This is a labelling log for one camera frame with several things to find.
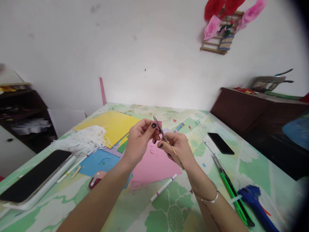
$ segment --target blue paper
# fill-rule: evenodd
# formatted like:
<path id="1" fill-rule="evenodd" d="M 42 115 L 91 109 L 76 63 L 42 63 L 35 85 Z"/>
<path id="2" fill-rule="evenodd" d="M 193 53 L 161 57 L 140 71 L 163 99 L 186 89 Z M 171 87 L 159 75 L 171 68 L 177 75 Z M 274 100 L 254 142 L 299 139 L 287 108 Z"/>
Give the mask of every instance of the blue paper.
<path id="1" fill-rule="evenodd" d="M 81 169 L 79 173 L 93 177 L 98 171 L 109 172 L 109 170 L 111 170 L 119 162 L 119 160 L 120 158 L 117 156 L 103 150 L 97 150 L 81 162 Z M 131 178 L 132 175 L 130 175 L 125 189 L 128 187 Z"/>

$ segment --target black phone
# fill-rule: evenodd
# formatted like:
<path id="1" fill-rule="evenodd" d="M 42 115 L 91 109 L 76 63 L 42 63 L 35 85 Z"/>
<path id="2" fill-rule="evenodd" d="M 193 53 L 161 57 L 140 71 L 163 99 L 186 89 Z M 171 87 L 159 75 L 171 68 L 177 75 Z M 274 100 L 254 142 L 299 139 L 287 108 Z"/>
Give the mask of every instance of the black phone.
<path id="1" fill-rule="evenodd" d="M 215 143 L 215 145 L 219 148 L 222 154 L 234 155 L 235 153 L 232 149 L 224 142 L 224 140 L 217 133 L 208 133 L 209 137 Z"/>
<path id="2" fill-rule="evenodd" d="M 37 190 L 72 153 L 56 150 L 0 195 L 0 200 L 21 203 Z"/>

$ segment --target green patterned tablecloth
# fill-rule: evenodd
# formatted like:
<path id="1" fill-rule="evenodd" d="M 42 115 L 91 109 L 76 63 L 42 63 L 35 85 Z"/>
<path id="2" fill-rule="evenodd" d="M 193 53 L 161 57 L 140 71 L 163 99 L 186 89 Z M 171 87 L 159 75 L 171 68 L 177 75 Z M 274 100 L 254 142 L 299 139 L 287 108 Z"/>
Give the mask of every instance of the green patterned tablecloth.
<path id="1" fill-rule="evenodd" d="M 185 133 L 193 154 L 205 173 L 214 181 L 223 196 L 230 196 L 219 176 L 218 169 L 211 158 L 211 152 L 202 141 L 200 132 L 210 143 L 228 171 L 236 189 L 254 184 L 261 189 L 259 198 L 262 206 L 272 215 L 270 218 L 279 230 L 288 228 L 291 222 L 291 209 L 295 207 L 294 194 L 297 182 L 270 162 L 250 144 L 218 120 L 208 111 L 183 110 L 141 105 L 107 103 L 86 120 L 97 117 L 109 110 L 115 110 L 136 117 L 149 118 L 150 114 L 163 122 L 163 128 L 174 131 L 180 123 L 185 126 L 179 130 Z M 218 133 L 235 152 L 224 155 L 219 152 L 208 132 Z M 0 193 L 18 180 L 37 163 L 50 154 L 46 148 L 0 183 Z M 88 194 L 90 177 L 77 174 L 74 179 L 67 176 L 61 183 L 55 184 L 28 211 L 10 210 L 0 219 L 0 231 L 56 231 L 65 217 Z M 154 182 L 132 195 L 129 189 L 120 194 L 102 231 L 205 231 L 198 203 L 188 190 L 191 189 L 185 171 L 151 204 L 150 198 L 163 186 L 163 182 Z M 0 212 L 4 209 L 0 203 Z M 256 226 L 250 231 L 263 231 L 262 226 L 247 207 Z"/>

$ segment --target white cabinet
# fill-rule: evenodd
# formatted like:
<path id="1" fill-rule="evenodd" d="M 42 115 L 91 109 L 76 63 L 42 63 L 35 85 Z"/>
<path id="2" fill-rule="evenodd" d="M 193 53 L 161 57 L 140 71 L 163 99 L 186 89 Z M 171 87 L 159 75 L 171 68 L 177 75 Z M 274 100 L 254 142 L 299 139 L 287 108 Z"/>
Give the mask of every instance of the white cabinet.
<path id="1" fill-rule="evenodd" d="M 0 176 L 7 177 L 36 154 L 0 126 Z"/>

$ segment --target blue tool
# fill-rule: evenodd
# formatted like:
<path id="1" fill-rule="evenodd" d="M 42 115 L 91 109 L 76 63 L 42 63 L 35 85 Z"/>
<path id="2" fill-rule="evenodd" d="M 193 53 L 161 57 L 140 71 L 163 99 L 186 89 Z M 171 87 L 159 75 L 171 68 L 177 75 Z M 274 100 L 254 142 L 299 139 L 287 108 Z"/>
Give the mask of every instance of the blue tool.
<path id="1" fill-rule="evenodd" d="M 249 204 L 255 215 L 263 225 L 267 232 L 279 232 L 275 225 L 271 222 L 269 217 L 266 215 L 264 209 L 262 208 L 258 197 L 261 195 L 261 190 L 259 187 L 248 185 L 238 191 L 239 195 L 242 195 L 242 200 Z"/>

